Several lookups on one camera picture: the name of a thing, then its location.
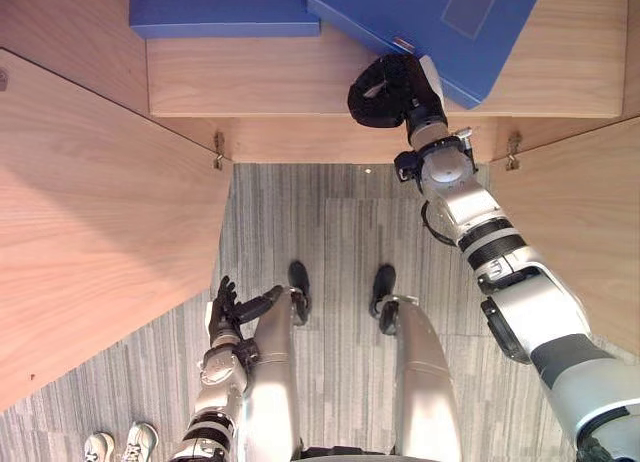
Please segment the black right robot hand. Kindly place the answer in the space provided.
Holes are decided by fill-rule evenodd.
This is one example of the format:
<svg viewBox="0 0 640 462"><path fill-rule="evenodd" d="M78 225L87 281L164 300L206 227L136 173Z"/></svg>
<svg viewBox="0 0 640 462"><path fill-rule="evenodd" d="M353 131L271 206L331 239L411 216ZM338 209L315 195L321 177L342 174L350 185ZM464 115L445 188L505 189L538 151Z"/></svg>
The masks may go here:
<svg viewBox="0 0 640 462"><path fill-rule="evenodd" d="M347 104L351 117L366 127L395 128L405 122L412 134L427 124L448 125L443 103L414 55L378 58L351 85Z"/></svg>

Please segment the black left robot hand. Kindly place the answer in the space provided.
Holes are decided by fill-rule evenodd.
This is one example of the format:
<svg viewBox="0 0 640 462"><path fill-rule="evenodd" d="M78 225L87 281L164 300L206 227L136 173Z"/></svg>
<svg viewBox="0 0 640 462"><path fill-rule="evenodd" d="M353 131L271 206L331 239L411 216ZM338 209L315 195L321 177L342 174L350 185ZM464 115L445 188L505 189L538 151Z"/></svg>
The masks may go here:
<svg viewBox="0 0 640 462"><path fill-rule="evenodd" d="M208 322L210 345L213 345L219 329L229 326L236 334L240 327L268 312L281 296L284 287L275 285L267 292L247 302L238 302L236 284L229 276L224 276L212 300L211 314Z"/></svg>

